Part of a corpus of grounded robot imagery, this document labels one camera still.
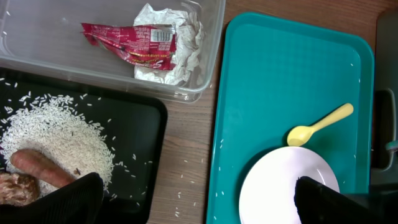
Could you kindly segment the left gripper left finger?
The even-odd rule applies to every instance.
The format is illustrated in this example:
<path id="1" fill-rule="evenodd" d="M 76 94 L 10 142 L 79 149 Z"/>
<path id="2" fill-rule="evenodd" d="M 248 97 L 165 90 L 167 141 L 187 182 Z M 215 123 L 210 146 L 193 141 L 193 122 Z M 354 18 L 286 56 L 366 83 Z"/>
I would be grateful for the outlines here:
<path id="1" fill-rule="evenodd" d="M 91 224 L 102 200 L 103 181 L 92 172 L 28 205 L 1 205 L 1 224 Z"/>

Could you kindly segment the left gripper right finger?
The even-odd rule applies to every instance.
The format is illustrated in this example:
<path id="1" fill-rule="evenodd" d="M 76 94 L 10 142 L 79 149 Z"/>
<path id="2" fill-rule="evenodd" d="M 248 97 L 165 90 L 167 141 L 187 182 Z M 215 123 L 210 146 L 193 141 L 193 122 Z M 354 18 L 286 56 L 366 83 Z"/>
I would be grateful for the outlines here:
<path id="1" fill-rule="evenodd" d="M 302 223 L 378 224 L 395 222 L 395 185 L 372 185 L 368 194 L 346 194 L 303 176 L 294 203 Z"/>

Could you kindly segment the orange carrot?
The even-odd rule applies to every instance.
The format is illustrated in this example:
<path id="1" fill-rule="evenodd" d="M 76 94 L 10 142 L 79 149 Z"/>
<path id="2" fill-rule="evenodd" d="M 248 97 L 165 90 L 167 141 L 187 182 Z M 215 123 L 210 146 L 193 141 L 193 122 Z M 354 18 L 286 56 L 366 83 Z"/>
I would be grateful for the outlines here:
<path id="1" fill-rule="evenodd" d="M 15 168 L 56 188 L 62 188 L 75 181 L 74 176 L 33 149 L 16 151 L 9 161 Z"/>

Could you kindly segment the white tissue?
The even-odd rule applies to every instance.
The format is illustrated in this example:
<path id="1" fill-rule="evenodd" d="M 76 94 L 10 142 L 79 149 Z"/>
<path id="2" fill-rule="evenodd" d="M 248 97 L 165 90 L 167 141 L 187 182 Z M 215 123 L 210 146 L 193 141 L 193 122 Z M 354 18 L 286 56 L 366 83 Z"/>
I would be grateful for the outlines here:
<path id="1" fill-rule="evenodd" d="M 153 10 L 146 4 L 134 20 L 134 25 L 172 24 L 176 28 L 176 53 L 172 57 L 175 68 L 171 71 L 154 70 L 146 67 L 134 68 L 134 78 L 166 85 L 187 82 L 199 65 L 199 54 L 203 43 L 203 25 L 195 12 L 173 9 Z"/>

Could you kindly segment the red snack wrapper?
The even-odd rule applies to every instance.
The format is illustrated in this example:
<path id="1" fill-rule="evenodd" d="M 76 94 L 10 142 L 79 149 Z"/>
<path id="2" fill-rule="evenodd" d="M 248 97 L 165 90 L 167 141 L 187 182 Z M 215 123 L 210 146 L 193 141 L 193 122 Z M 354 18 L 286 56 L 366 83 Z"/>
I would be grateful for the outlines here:
<path id="1" fill-rule="evenodd" d="M 106 26 L 82 23 L 82 34 L 94 46 L 102 47 L 124 61 L 155 70 L 169 71 L 176 66 L 177 33 L 171 24 Z"/>

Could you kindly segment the yellow plastic spoon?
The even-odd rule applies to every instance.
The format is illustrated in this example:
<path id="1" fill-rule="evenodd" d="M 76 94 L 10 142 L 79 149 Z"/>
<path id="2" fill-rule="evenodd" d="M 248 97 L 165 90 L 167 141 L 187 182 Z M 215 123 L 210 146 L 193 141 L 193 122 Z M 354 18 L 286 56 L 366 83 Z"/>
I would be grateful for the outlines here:
<path id="1" fill-rule="evenodd" d="M 287 135 L 287 144 L 289 146 L 303 146 L 315 132 L 348 117 L 353 111 L 353 105 L 345 103 L 311 126 L 296 126 Z"/>

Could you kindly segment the white round plate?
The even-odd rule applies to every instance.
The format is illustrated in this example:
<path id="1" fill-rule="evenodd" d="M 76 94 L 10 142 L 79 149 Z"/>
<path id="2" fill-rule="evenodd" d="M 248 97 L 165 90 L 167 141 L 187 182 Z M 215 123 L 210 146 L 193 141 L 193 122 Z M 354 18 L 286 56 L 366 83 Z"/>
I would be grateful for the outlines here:
<path id="1" fill-rule="evenodd" d="M 294 195 L 296 181 L 303 176 L 340 191 L 331 167 L 316 152 L 304 147 L 268 152 L 253 165 L 241 187 L 241 223 L 300 223 Z"/>

